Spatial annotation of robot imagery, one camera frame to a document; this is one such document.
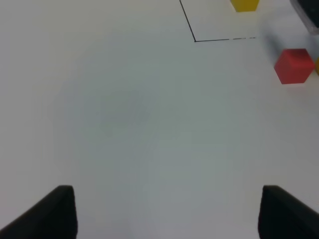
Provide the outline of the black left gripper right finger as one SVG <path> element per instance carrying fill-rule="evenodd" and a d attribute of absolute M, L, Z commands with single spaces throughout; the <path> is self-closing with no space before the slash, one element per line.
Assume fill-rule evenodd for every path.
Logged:
<path fill-rule="evenodd" d="M 317 239 L 319 214 L 276 185 L 265 185 L 258 217 L 261 239 Z"/>

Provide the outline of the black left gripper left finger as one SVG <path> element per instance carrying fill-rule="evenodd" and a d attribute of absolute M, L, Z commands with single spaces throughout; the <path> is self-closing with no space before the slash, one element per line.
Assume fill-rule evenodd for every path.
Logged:
<path fill-rule="evenodd" d="M 60 185 L 0 230 L 2 239 L 75 239 L 78 221 L 74 189 Z"/>

